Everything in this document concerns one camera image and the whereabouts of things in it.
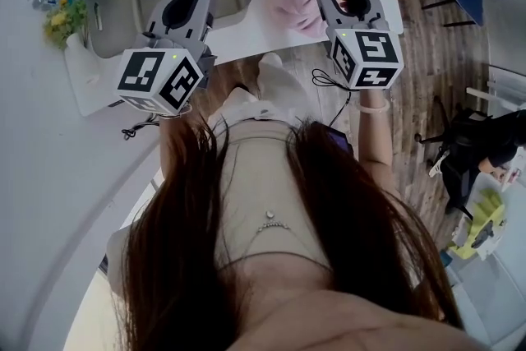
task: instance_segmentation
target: black cable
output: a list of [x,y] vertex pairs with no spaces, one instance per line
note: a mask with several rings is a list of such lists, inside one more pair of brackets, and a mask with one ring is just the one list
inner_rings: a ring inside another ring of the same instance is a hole
[[330,122],[329,124],[329,127],[332,127],[332,125],[335,124],[340,114],[344,111],[345,107],[348,106],[349,102],[351,101],[351,95],[353,94],[353,92],[358,90],[351,90],[348,86],[340,84],[339,82],[332,79],[327,74],[327,72],[322,71],[318,68],[312,69],[312,83],[316,86],[336,86],[337,88],[348,92],[347,101],[345,101],[344,106],[338,111],[338,114],[336,114],[335,118],[333,118],[332,122]]
[[140,131],[143,127],[158,125],[159,120],[157,120],[157,114],[152,113],[144,122],[137,123],[131,129],[122,129],[121,132],[124,134],[124,141],[129,141],[130,139],[134,138],[137,131]]

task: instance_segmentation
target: white pants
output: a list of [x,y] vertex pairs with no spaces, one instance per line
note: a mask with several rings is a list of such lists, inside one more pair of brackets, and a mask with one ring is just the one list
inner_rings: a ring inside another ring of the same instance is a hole
[[261,97],[241,88],[234,88],[223,105],[210,116],[208,124],[222,132],[222,121],[231,127],[243,120],[280,120],[298,126],[308,118],[320,119],[315,112],[307,92],[292,75],[283,69],[281,58],[276,53],[267,53],[259,63],[260,75],[257,85]]

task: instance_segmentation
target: small bottle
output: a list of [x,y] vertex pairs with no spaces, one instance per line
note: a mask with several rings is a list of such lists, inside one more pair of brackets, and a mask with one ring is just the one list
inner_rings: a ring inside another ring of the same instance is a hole
[[36,11],[51,11],[54,7],[57,6],[56,0],[33,0],[32,1],[33,9]]

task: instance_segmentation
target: long brown hair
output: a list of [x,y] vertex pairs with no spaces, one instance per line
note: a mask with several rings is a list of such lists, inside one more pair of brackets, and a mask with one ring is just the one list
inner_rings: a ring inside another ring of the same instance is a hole
[[[131,230],[123,261],[125,346],[225,350],[242,317],[235,278],[222,270],[228,262],[215,260],[228,132],[219,147],[206,125],[185,124],[170,148],[175,164]],[[405,204],[381,191],[317,122],[291,131],[287,155],[334,290],[461,327],[436,247]]]

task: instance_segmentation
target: wooden floor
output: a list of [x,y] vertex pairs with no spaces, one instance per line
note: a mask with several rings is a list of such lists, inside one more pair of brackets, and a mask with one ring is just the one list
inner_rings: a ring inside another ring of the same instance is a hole
[[[399,191],[422,217],[438,247],[444,247],[460,215],[445,216],[447,194],[441,177],[427,176],[426,159],[433,158],[437,145],[426,148],[413,140],[416,132],[424,137],[442,131],[440,116],[433,110],[432,99],[439,95],[450,118],[454,106],[461,103],[480,109],[465,88],[481,89],[487,81],[487,33],[475,25],[443,28],[442,24],[466,21],[456,5],[447,5],[423,12],[424,4],[439,0],[399,0],[404,19],[404,35],[400,38],[406,69],[388,96],[393,128],[394,172]],[[319,88],[311,82],[311,71],[320,68],[335,75],[323,44],[287,48],[277,52],[284,67],[294,74],[319,107],[323,122],[328,124],[345,103],[347,94],[336,88]],[[204,114],[217,109],[236,83],[256,91],[257,63],[261,57],[245,58],[216,67],[210,76],[207,94],[198,95],[195,105]],[[359,113],[348,107],[335,127],[348,135],[356,145]]]

